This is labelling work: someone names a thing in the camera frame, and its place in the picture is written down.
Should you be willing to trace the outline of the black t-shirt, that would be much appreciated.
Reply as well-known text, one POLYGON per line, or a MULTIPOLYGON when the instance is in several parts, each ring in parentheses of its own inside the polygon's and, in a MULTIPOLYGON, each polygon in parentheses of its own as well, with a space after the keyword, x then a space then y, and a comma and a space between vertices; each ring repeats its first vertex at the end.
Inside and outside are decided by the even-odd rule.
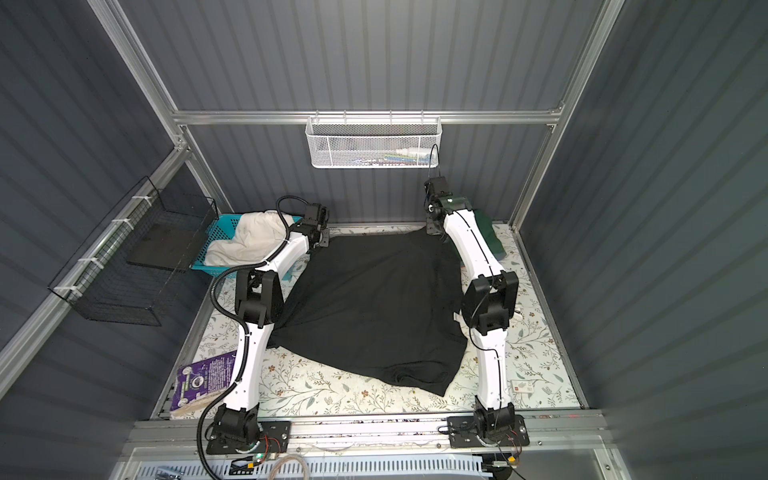
POLYGON ((396 387, 443 396, 467 348, 454 315, 461 261, 424 229, 341 236, 312 253, 271 345, 396 387))

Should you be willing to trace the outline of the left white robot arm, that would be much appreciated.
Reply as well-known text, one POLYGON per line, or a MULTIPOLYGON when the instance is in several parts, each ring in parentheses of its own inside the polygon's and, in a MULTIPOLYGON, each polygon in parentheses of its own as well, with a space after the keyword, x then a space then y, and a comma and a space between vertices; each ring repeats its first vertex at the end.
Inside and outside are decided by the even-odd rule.
POLYGON ((271 211, 242 215, 234 246, 215 255, 229 264, 215 278, 209 297, 218 313, 238 325, 239 333, 231 383, 210 404, 216 409, 210 444, 249 452, 270 442, 258 420, 259 381, 284 307, 281 278, 304 254, 328 244, 327 223, 327 207, 285 195, 271 211))

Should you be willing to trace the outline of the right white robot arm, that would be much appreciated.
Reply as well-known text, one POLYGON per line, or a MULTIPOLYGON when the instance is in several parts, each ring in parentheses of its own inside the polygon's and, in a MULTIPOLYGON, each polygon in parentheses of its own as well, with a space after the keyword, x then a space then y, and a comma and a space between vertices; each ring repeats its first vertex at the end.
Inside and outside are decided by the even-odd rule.
POLYGON ((469 201, 452 193, 445 177, 425 181, 427 232, 452 241, 469 276, 460 313, 478 358, 473 421, 461 431, 484 444, 516 444, 520 435, 507 384, 506 340, 515 313, 519 279, 489 247, 469 201))

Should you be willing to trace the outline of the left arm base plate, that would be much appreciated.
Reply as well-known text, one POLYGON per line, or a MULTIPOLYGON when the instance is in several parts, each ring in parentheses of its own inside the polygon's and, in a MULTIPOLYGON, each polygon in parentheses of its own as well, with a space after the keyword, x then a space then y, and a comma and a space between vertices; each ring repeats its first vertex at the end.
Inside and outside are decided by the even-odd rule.
POLYGON ((204 430, 203 445, 211 455, 285 453, 291 427, 289 421, 259 421, 257 426, 247 427, 243 435, 235 435, 210 425, 204 430))

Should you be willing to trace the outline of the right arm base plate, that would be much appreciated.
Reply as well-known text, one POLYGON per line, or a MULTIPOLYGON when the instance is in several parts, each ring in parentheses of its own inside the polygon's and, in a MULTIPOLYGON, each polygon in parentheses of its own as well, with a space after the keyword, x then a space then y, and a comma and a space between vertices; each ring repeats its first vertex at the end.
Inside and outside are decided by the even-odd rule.
POLYGON ((481 426, 474 416, 452 416, 447 419, 438 432, 448 436, 454 449, 503 447, 517 448, 530 445, 530 438, 525 419, 516 415, 509 425, 490 429, 481 426))

